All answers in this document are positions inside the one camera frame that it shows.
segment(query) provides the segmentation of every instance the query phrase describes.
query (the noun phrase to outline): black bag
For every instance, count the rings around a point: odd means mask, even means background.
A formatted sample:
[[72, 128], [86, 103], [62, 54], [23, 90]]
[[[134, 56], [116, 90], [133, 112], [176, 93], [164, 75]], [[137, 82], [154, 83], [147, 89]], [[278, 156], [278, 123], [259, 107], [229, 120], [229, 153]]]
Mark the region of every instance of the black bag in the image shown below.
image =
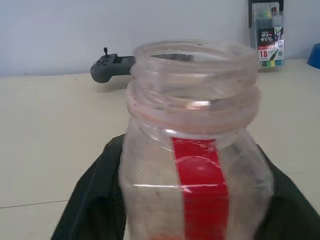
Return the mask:
[[[122, 240], [126, 211], [118, 181], [124, 135], [115, 137], [80, 178], [52, 240]], [[320, 216], [295, 184], [261, 150], [274, 195], [256, 240], [320, 240]]]

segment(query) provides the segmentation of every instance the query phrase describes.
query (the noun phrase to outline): red label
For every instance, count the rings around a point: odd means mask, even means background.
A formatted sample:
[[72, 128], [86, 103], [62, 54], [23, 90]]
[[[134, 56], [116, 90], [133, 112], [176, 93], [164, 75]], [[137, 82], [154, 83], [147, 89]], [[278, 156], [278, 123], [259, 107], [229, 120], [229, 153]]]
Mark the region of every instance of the red label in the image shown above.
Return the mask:
[[229, 195], [215, 140], [172, 138], [185, 240], [225, 240]]

